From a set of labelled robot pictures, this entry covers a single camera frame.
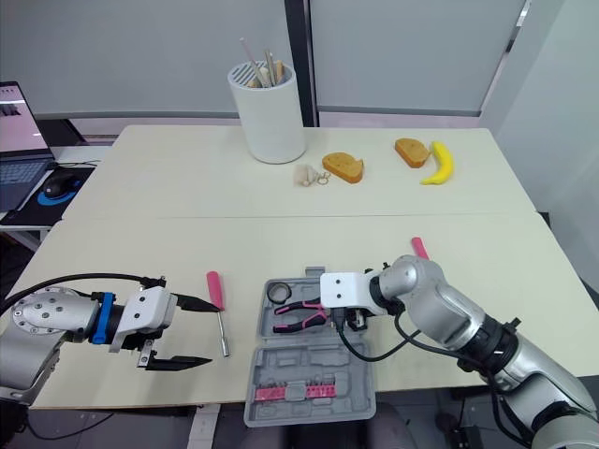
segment banana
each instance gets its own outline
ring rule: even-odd
[[[441,142],[433,142],[432,154],[439,163],[439,169],[437,172],[422,180],[421,184],[443,184],[447,181],[453,173],[453,157],[447,149],[447,147]]]

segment tool kit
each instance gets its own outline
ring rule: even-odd
[[[352,356],[320,305],[322,267],[267,281],[243,420],[248,427],[354,421],[374,416],[371,364]],[[346,337],[367,355],[361,331]]]

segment keyring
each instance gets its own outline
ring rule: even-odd
[[[291,298],[291,287],[285,282],[273,282],[266,290],[266,297],[273,304],[285,304]]]
[[[330,173],[325,171],[322,175],[318,175],[318,179],[316,180],[316,182],[318,182],[320,185],[325,185],[325,184],[329,183],[329,178],[330,178]]]

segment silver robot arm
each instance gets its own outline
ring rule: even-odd
[[[7,311],[0,335],[0,400],[31,405],[58,362],[65,341],[106,344],[109,352],[139,350],[138,367],[181,370],[210,362],[208,358],[176,355],[156,358],[153,343],[170,326],[176,306],[185,311],[218,311],[197,297],[172,294],[163,285],[143,288],[125,305],[113,293],[85,295],[49,286],[18,300]]]
[[[323,274],[320,284],[324,307],[396,314],[402,305],[425,335],[474,360],[459,366],[497,388],[532,448],[599,447],[596,406],[580,380],[518,334],[518,320],[499,324],[447,284],[434,262],[405,255],[378,273]]]

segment white cylindrical container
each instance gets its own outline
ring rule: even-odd
[[[284,81],[270,88],[247,87],[254,78],[250,63],[236,65],[227,76],[250,153],[268,164],[291,162],[306,151],[296,72],[284,67]]]

